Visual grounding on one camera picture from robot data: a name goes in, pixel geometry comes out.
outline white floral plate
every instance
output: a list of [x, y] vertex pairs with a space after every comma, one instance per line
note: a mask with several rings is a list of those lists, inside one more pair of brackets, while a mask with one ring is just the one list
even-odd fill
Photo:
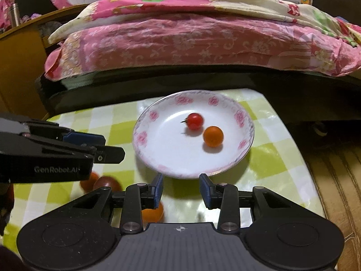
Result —
[[[182, 123], [190, 113], [204, 118], [203, 129], [190, 131]], [[203, 131], [218, 126], [223, 144], [208, 147]], [[211, 91], [184, 91], [164, 97], [148, 107], [133, 130], [136, 155], [149, 168], [174, 178], [195, 179], [236, 165], [250, 150], [254, 124], [236, 101]]]

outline wooden desk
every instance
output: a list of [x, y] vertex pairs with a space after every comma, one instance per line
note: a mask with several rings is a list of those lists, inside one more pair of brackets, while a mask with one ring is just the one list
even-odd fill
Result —
[[75, 18], [87, 5], [57, 10], [21, 24], [0, 35], [0, 112], [43, 118], [46, 110], [34, 81], [44, 73], [46, 48], [39, 26], [60, 18]]

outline checkered tablecloth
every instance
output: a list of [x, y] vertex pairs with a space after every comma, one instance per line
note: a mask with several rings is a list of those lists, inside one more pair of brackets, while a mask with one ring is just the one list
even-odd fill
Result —
[[[287, 131], [264, 96], [250, 89], [220, 91], [245, 107], [255, 123], [255, 140], [247, 156], [235, 167], [213, 176], [214, 183], [235, 184], [239, 190], [251, 191], [265, 186], [307, 209], [324, 215], [306, 164]], [[155, 172], [136, 158], [131, 144], [132, 130], [140, 114], [158, 98], [98, 107], [56, 116], [50, 121], [77, 131], [102, 134], [107, 145], [122, 146], [126, 157], [121, 164], [95, 164], [99, 175], [115, 177], [125, 189], [138, 183], [149, 183]], [[15, 207], [5, 229], [3, 244], [17, 252], [16, 236], [20, 228], [81, 195], [79, 182], [21, 184], [14, 186]], [[211, 221], [217, 226], [219, 210], [207, 210], [199, 194], [198, 180], [164, 179], [165, 222]], [[251, 224], [249, 209], [240, 209], [241, 225]], [[112, 224], [119, 225], [120, 212]]]

